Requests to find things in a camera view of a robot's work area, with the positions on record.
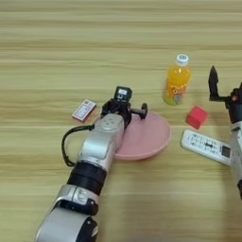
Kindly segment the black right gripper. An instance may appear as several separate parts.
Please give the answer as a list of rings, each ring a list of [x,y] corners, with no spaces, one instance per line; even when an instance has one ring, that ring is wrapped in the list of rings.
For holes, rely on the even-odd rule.
[[[218,76],[215,67],[212,67],[210,70],[208,84],[210,90],[210,100],[218,101]],[[223,96],[221,99],[229,111],[231,123],[234,124],[242,121],[242,82],[238,88],[234,88],[228,96]]]

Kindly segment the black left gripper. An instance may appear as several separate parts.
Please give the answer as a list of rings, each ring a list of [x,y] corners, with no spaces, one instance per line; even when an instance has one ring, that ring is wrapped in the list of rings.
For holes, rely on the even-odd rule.
[[[131,118],[134,114],[138,114],[141,119],[145,119],[147,117],[147,112],[147,103],[143,103],[141,110],[137,110],[132,109],[128,101],[121,101],[111,98],[102,106],[100,116],[104,117],[110,113],[120,115],[124,120],[124,128],[126,128],[130,124]]]

